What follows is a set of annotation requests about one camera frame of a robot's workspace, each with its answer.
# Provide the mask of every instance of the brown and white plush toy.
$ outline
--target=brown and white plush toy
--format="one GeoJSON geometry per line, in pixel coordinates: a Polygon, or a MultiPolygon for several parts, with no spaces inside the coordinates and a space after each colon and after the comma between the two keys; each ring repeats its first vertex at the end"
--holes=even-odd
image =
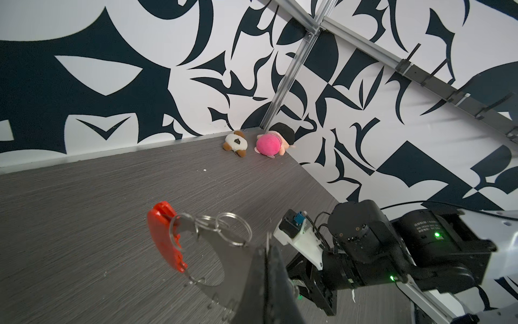
{"type": "Polygon", "coordinates": [[[237,155],[244,158],[247,155],[247,140],[241,131],[235,131],[233,134],[228,134],[223,143],[225,151],[234,151],[237,155]]]}

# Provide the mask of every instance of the blue connector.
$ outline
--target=blue connector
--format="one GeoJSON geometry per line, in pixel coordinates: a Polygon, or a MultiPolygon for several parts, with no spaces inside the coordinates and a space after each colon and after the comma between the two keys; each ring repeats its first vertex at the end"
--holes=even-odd
{"type": "Polygon", "coordinates": [[[295,217],[293,217],[293,220],[295,221],[295,223],[297,224],[297,226],[300,226],[303,222],[304,222],[304,215],[302,215],[302,212],[298,212],[297,215],[295,215],[295,217]]]}

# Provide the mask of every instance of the black cable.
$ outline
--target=black cable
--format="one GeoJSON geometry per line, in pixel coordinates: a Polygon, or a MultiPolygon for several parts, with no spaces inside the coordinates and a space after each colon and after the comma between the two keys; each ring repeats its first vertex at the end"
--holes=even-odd
{"type": "Polygon", "coordinates": [[[402,205],[417,204],[417,203],[441,204],[441,205],[446,205],[446,206],[462,208],[462,209],[465,209],[465,210],[469,210],[470,212],[481,213],[481,214],[488,215],[488,216],[493,216],[493,217],[496,217],[496,218],[502,218],[502,219],[514,220],[514,221],[518,220],[518,219],[513,218],[513,217],[508,217],[508,216],[502,216],[502,215],[498,215],[498,214],[487,213],[487,212],[484,212],[482,210],[476,210],[476,209],[472,209],[472,208],[468,208],[468,207],[464,207],[464,206],[459,206],[459,205],[450,204],[450,203],[444,203],[444,202],[440,202],[440,201],[433,201],[433,200],[409,201],[409,202],[405,202],[405,203],[399,203],[399,204],[394,204],[394,205],[390,205],[390,206],[387,206],[387,207],[383,207],[383,208],[380,208],[380,210],[384,210],[384,209],[392,208],[392,207],[396,207],[396,206],[402,206],[402,205]]]}
{"type": "Polygon", "coordinates": [[[326,227],[328,230],[329,230],[329,227],[327,226],[327,224],[320,224],[319,228],[317,228],[316,230],[320,232],[320,227],[326,227]]]}
{"type": "Polygon", "coordinates": [[[321,212],[320,214],[318,214],[318,215],[315,217],[315,224],[316,224],[316,221],[319,219],[320,215],[322,215],[322,214],[328,214],[329,216],[331,216],[331,214],[330,214],[330,213],[328,213],[328,212],[321,212]]]}
{"type": "Polygon", "coordinates": [[[306,219],[309,221],[309,223],[311,224],[311,226],[313,226],[313,232],[315,233],[316,237],[322,241],[322,244],[324,244],[324,245],[325,245],[325,247],[326,247],[327,251],[328,251],[328,252],[331,252],[331,247],[329,246],[329,243],[328,243],[328,242],[327,242],[327,240],[324,238],[324,236],[322,235],[322,233],[320,233],[320,231],[316,228],[315,223],[311,220],[311,218],[309,218],[309,216],[306,216],[306,219]]]}

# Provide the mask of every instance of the metal bracket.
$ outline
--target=metal bracket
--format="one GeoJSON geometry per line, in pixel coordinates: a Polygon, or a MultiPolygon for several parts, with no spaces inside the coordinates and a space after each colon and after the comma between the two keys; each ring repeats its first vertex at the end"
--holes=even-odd
{"type": "Polygon", "coordinates": [[[515,95],[514,92],[509,92],[508,94],[506,94],[505,97],[503,97],[502,99],[498,100],[497,102],[493,103],[492,105],[489,105],[489,106],[486,106],[484,108],[482,108],[478,114],[475,115],[475,118],[477,119],[484,119],[485,117],[485,113],[490,111],[491,109],[495,108],[496,106],[500,105],[500,104],[503,104],[504,102],[506,102],[507,100],[509,100],[511,97],[513,97],[515,95]]]}
{"type": "Polygon", "coordinates": [[[403,68],[405,68],[405,71],[402,73],[403,75],[405,75],[405,73],[408,71],[408,69],[412,66],[412,63],[410,63],[410,59],[412,58],[412,56],[415,54],[415,52],[417,52],[418,48],[421,46],[420,43],[418,43],[417,45],[415,45],[414,49],[410,52],[410,54],[408,55],[408,57],[404,60],[401,60],[401,62],[399,62],[399,64],[396,66],[396,71],[400,72],[401,73],[401,70],[403,68]]]}
{"type": "Polygon", "coordinates": [[[516,126],[515,128],[511,129],[507,134],[506,136],[512,140],[513,142],[515,142],[515,139],[518,138],[518,126],[516,126]]]}
{"type": "Polygon", "coordinates": [[[439,66],[437,66],[437,67],[435,68],[435,70],[434,70],[430,75],[428,75],[428,76],[423,80],[423,82],[421,82],[421,87],[424,87],[424,86],[426,85],[426,83],[428,82],[428,80],[430,80],[430,79],[431,79],[431,77],[435,75],[435,73],[439,72],[439,70],[440,70],[440,69],[441,69],[441,68],[442,68],[446,63],[448,63],[449,61],[450,61],[450,60],[448,60],[448,59],[444,59],[444,61],[442,61],[442,63],[441,63],[441,64],[439,64],[439,66]]]}
{"type": "Polygon", "coordinates": [[[310,41],[312,38],[314,38],[316,35],[315,34],[312,34],[310,32],[307,32],[306,35],[304,36],[304,40],[305,41],[310,41]]]}
{"type": "Polygon", "coordinates": [[[464,100],[466,100],[466,98],[468,98],[470,96],[471,96],[470,93],[465,93],[464,96],[459,101],[457,101],[457,103],[454,106],[458,107],[464,100]]]}
{"type": "Polygon", "coordinates": [[[462,87],[460,87],[458,90],[454,91],[447,99],[446,101],[447,102],[452,102],[455,98],[455,96],[457,96],[459,93],[463,92],[465,88],[467,88],[470,84],[473,83],[473,81],[477,80],[478,78],[480,77],[480,74],[477,74],[477,75],[474,75],[472,76],[471,79],[468,80],[468,82],[466,82],[462,87]]]}

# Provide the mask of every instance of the black hat on plush toy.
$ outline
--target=black hat on plush toy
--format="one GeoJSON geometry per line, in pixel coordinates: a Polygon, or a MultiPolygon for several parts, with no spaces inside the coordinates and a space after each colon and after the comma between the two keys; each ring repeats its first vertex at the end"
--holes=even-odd
{"type": "Polygon", "coordinates": [[[293,145],[295,143],[295,132],[286,124],[283,123],[277,123],[270,127],[270,131],[276,131],[279,134],[281,134],[282,137],[284,137],[284,140],[290,144],[293,145]]]}

